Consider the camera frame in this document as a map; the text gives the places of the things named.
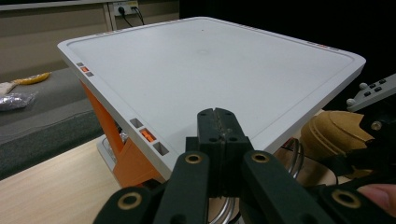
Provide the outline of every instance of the power outlet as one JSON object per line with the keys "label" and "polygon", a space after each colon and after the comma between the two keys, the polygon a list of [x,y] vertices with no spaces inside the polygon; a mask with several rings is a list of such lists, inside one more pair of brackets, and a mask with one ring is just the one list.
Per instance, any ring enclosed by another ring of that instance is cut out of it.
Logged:
{"label": "power outlet", "polygon": [[116,2],[113,3],[114,7],[114,16],[121,16],[119,12],[119,7],[123,7],[125,11],[125,15],[135,14],[136,11],[132,10],[131,7],[139,7],[137,1],[125,1],[125,2]]}

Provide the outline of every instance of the banana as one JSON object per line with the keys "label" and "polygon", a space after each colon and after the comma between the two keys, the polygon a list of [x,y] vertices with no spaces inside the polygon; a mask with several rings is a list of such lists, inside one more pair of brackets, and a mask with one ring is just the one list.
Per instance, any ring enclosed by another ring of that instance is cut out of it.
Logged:
{"label": "banana", "polygon": [[50,72],[27,77],[27,78],[20,78],[20,79],[15,79],[13,82],[20,84],[20,85],[30,85],[30,84],[35,84],[37,82],[44,81],[50,76]]}

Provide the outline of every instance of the orange table leg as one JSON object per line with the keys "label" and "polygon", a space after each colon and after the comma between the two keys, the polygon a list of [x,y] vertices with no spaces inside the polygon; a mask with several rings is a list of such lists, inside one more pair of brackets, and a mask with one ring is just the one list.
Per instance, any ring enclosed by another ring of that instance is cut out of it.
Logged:
{"label": "orange table leg", "polygon": [[128,138],[125,145],[123,144],[114,119],[87,86],[82,82],[81,84],[117,159],[113,174],[120,185],[123,188],[136,186],[152,178],[160,177],[160,173],[131,139]]}

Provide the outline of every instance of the gray control panel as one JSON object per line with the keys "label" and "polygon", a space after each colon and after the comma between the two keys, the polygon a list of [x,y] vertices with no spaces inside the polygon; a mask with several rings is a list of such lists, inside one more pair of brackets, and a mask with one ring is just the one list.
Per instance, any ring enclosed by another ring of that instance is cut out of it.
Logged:
{"label": "gray control panel", "polygon": [[396,93],[396,74],[382,78],[375,83],[359,85],[355,98],[346,100],[346,109],[356,112],[364,107],[383,100]]}

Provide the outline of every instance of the gray couch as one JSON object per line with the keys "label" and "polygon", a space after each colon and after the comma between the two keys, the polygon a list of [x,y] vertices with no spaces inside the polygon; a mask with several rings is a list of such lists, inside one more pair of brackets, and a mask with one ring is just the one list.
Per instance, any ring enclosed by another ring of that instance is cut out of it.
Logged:
{"label": "gray couch", "polygon": [[25,108],[0,111],[0,180],[103,134],[78,78],[68,68],[11,92],[35,92]]}

